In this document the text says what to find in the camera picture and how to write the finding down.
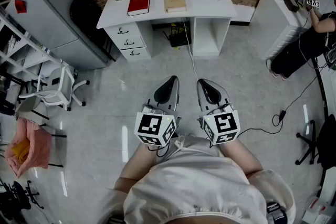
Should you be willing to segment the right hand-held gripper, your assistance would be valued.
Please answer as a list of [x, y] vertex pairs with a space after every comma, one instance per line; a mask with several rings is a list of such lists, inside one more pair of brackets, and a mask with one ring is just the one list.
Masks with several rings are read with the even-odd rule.
[[199, 117], [201, 129], [205, 131], [210, 145], [234, 141], [240, 133], [240, 122], [227, 91], [214, 81], [199, 79], [197, 95], [202, 111]]

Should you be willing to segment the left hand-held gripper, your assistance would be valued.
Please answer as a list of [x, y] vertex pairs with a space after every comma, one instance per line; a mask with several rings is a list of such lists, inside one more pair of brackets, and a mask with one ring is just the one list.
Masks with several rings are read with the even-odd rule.
[[177, 76], [161, 81], [148, 94], [148, 104], [137, 113], [134, 134], [141, 143], [167, 146], [181, 118], [176, 111], [179, 104], [180, 82]]

